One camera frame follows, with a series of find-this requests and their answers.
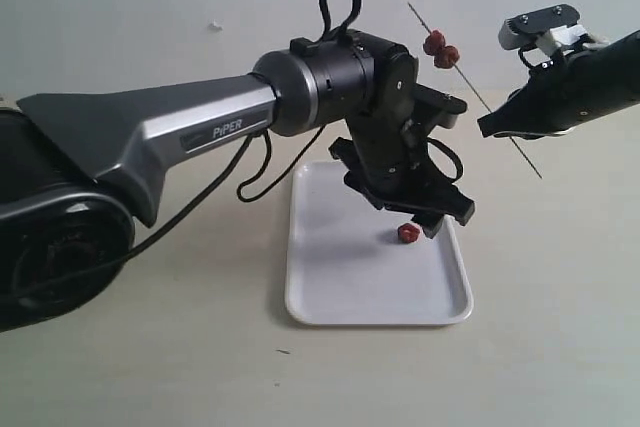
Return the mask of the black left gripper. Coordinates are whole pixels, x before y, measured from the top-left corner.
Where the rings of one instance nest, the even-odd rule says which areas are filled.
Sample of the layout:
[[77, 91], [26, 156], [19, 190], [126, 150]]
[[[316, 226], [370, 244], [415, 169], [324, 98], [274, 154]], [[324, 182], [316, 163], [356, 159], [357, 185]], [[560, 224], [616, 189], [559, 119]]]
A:
[[474, 201], [455, 186], [460, 158], [414, 118], [416, 85], [376, 87], [366, 106], [347, 116], [351, 137], [336, 139], [329, 152], [347, 168], [347, 186], [378, 210], [411, 215], [433, 239], [445, 216], [466, 225]]

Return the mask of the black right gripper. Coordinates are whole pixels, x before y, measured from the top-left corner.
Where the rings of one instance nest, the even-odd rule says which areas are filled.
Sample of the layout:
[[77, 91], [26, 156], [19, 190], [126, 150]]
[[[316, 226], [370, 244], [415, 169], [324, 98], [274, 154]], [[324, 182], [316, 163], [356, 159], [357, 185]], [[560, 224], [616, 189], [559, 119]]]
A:
[[570, 53], [563, 62], [539, 65], [529, 80], [477, 123], [484, 138], [538, 140], [562, 135], [593, 119], [588, 105], [586, 62], [592, 51]]

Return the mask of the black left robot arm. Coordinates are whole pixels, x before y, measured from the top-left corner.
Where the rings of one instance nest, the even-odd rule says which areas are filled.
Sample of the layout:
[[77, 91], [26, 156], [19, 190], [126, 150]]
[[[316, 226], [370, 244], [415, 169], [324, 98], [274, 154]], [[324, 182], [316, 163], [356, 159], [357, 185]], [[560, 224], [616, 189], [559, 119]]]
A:
[[377, 209], [434, 236], [467, 223], [471, 199], [431, 160], [431, 132], [465, 103], [417, 81], [396, 42], [333, 29], [263, 55], [248, 74], [108, 94], [36, 94], [1, 111], [1, 328], [26, 327], [93, 300], [146, 249], [166, 173], [239, 141], [320, 132], [343, 121], [331, 156]]

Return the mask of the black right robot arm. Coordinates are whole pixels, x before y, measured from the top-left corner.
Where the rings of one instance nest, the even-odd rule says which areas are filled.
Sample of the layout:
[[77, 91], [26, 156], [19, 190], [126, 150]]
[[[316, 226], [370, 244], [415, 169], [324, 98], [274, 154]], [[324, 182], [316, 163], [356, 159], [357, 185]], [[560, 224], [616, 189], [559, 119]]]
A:
[[483, 137], [536, 140], [639, 103], [639, 33], [602, 49], [581, 50], [540, 63], [527, 83], [478, 120]]

